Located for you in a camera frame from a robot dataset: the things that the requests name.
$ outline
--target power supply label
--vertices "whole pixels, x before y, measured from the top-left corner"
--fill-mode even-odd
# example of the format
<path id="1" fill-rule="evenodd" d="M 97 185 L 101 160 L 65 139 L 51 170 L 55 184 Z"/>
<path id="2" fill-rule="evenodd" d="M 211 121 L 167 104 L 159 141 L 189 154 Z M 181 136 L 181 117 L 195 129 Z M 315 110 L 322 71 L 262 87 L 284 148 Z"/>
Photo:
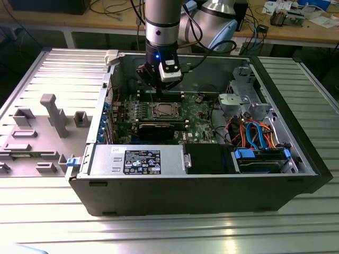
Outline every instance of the power supply label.
<path id="1" fill-rule="evenodd" d="M 123 173 L 125 175 L 161 174 L 160 151 L 127 150 Z"/>

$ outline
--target circuit board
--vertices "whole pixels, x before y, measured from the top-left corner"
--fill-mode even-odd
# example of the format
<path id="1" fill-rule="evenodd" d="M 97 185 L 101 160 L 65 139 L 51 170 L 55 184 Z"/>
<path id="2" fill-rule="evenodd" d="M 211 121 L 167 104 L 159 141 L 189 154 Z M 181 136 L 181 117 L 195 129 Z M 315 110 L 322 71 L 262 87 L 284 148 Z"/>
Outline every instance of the circuit board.
<path id="1" fill-rule="evenodd" d="M 207 101 L 197 103 L 197 94 L 186 95 L 181 102 L 141 102 L 129 95 L 122 102 L 115 119 L 120 144 L 184 144 L 217 143 L 212 132 Z M 172 127 L 174 135 L 166 140 L 139 137 L 142 127 Z"/>

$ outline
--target metal bracket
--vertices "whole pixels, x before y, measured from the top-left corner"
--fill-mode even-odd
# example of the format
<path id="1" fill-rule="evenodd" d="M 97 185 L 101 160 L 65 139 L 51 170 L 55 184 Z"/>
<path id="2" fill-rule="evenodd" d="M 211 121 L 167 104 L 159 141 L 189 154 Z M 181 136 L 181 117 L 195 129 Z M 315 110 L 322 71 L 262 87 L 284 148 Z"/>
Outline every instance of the metal bracket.
<path id="1" fill-rule="evenodd" d="M 185 168 L 192 167 L 191 155 L 189 153 L 187 155 L 184 155 L 184 164 L 185 164 Z"/>
<path id="2" fill-rule="evenodd" d="M 124 55 L 121 56 L 118 55 L 119 55 L 118 50 L 108 50 L 105 55 L 105 64 L 107 66 L 110 66 L 119 62 L 119 57 L 122 57 Z"/>

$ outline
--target floor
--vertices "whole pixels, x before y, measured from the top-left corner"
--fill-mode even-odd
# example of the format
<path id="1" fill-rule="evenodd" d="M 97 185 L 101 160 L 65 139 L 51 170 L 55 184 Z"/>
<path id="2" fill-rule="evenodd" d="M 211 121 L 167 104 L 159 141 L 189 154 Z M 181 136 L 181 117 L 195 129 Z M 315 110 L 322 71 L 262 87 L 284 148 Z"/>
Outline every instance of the floor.
<path id="1" fill-rule="evenodd" d="M 23 30 L 17 30 L 17 39 L 10 41 L 4 37 L 0 30 L 0 84 L 2 90 L 0 93 L 0 105 L 2 105 L 9 94 L 26 73 L 35 57 L 40 52 L 40 47 Z M 58 31 L 34 31 L 29 33 L 35 37 L 43 47 L 46 48 L 65 48 L 66 42 L 64 36 Z M 144 50 L 144 37 L 140 37 L 140 49 Z M 116 34 L 95 34 L 95 33 L 75 33 L 75 40 L 79 48 L 84 49 L 121 49 L 136 50 L 136 37 L 133 35 Z M 339 99 L 339 86 L 337 85 L 339 65 L 338 61 L 328 61 L 329 52 L 327 49 L 309 48 L 309 47 L 290 47 L 265 45 L 260 50 L 261 56 L 275 57 L 298 57 L 313 74 L 320 79 L 324 73 L 324 68 L 331 68 L 326 75 L 322 77 L 322 83 L 333 97 Z"/>

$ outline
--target table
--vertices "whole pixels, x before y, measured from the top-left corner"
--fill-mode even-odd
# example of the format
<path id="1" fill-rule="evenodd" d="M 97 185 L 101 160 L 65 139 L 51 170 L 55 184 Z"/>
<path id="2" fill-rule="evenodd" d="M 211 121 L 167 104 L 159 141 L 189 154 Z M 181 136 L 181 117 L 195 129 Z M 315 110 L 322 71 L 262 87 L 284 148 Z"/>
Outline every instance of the table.
<path id="1" fill-rule="evenodd" d="M 106 5 L 113 3 L 122 3 L 122 0 L 105 0 Z M 249 0 L 251 6 L 263 5 L 265 0 Z M 19 28 L 13 19 L 8 15 L 2 4 L 0 4 L 0 25 L 8 28 Z M 67 47 L 75 48 L 76 43 L 73 40 L 73 32 L 92 32 L 92 33 L 112 33 L 112 34 L 136 34 L 136 16 L 133 9 L 122 12 L 122 21 L 118 21 L 103 14 L 97 14 L 91 10 L 87 10 L 84 15 L 70 15 L 59 13 L 41 13 L 41 12 L 18 12 L 13 11 L 7 4 L 13 16 L 18 19 L 27 29 L 57 30 L 64 33 Z M 127 2 L 123 7 L 116 7 L 114 10 L 120 10 L 130 7 Z M 102 11 L 100 3 L 94 5 L 95 10 Z M 305 21 L 303 27 L 297 26 L 271 26 L 270 16 L 262 15 L 262 8 L 253 7 L 254 16 L 260 23 L 267 25 L 269 31 L 265 43 L 286 44 L 295 46 L 310 47 L 335 47 L 339 39 L 339 29 L 323 28 L 319 25 Z M 339 7 L 330 6 L 330 12 L 339 12 Z M 249 41 L 252 31 L 248 25 L 243 25 L 240 32 L 234 34 L 234 39 L 239 43 Z M 145 31 L 141 28 L 140 35 L 145 35 Z"/>
<path id="2" fill-rule="evenodd" d="M 99 83 L 84 85 L 90 84 L 90 80 L 85 79 L 72 85 L 56 86 L 53 84 L 61 81 L 56 79 L 52 84 L 51 78 L 45 76 L 61 73 L 68 79 L 75 77 L 78 73 L 75 71 L 89 68 L 103 78 L 107 71 L 104 55 L 103 50 L 84 49 L 41 52 L 0 109 L 0 146 L 4 142 L 2 138 L 15 124 L 10 117 L 15 107 L 29 106 L 23 104 L 25 98 L 39 100 L 41 93 L 48 91 L 65 99 L 65 104 L 60 105 L 64 107 L 71 99 L 69 92 L 77 91 L 78 95 L 73 98 L 85 100 L 85 103 L 89 98 L 95 101 L 99 96 Z M 80 62 L 89 65 L 65 70 L 57 63 L 61 60 L 78 61 L 73 64 L 75 66 L 80 66 Z M 300 124 L 316 142 L 319 154 L 334 176 L 330 183 L 313 194 L 297 196 L 277 212 L 94 217 L 87 213 L 63 177 L 0 176 L 0 232 L 3 232 L 0 245 L 18 242 L 49 254 L 72 253 L 70 250 L 81 254 L 338 253 L 339 145 L 336 141 L 339 140 L 339 116 L 329 106 L 330 97 L 326 97 L 329 102 L 321 102 L 324 88 L 320 84 L 317 87 L 307 84 L 302 79 L 301 76 L 311 74 L 301 70 L 301 63 L 287 58 L 260 57 L 260 61 L 270 70 L 274 82 L 280 84 L 277 87 L 284 99 L 293 105 Z M 299 79 L 290 77 L 292 81 L 286 81 L 287 73 L 294 73 Z M 315 107 L 309 109 L 309 103 L 320 104 L 321 112 Z M 72 116 L 74 111 L 82 110 L 77 106 L 80 108 L 69 108 L 65 114 Z M 33 110 L 43 113 L 36 107 Z M 329 121 L 327 128 L 319 131 Z M 329 139 L 329 133 L 335 133 L 336 138 Z"/>

